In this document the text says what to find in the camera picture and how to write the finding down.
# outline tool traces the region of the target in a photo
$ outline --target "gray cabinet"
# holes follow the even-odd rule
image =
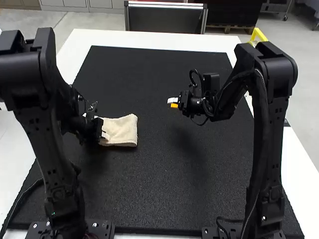
[[[26,6],[39,6],[38,0],[23,0],[23,3]]]
[[[89,0],[90,7],[112,8],[111,0]]]
[[[44,6],[64,6],[63,0],[41,0]]]
[[[85,0],[63,0],[65,6],[86,7]]]
[[[112,0],[113,8],[124,9],[124,0]]]
[[[22,5],[20,0],[0,0],[1,5],[8,5],[8,6],[20,6]]]
[[[0,0],[0,8],[41,10],[39,0]]]

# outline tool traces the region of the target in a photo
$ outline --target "wooden pallet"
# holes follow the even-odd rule
[[[225,34],[228,34],[230,32],[230,29],[244,29],[247,34],[251,35],[254,30],[254,26],[238,26],[238,25],[218,25],[218,24],[208,24],[206,27],[212,27],[212,28],[223,28]]]

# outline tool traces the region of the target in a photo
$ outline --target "mounting plate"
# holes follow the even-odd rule
[[[87,233],[94,234],[98,239],[114,239],[115,226],[111,221],[86,219]],[[25,239],[50,239],[52,238],[51,226],[47,222],[31,223]]]
[[[229,239],[238,239],[240,238],[242,225],[235,224],[222,224],[221,225],[227,230],[227,233],[230,235]],[[202,239],[227,239],[226,232],[223,230],[213,227],[208,228],[204,227],[201,230]]]

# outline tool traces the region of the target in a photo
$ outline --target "folded towel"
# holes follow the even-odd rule
[[[138,145],[138,118],[134,114],[117,119],[103,119],[102,139],[99,144],[102,146],[128,146]]]

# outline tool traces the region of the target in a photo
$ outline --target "yellow handle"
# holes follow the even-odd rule
[[[260,41],[268,41],[267,37],[262,33],[262,31],[259,28],[255,27],[253,34],[251,35],[251,38],[249,41],[249,43],[252,46],[254,46],[254,41],[255,41],[256,36],[260,39]]]

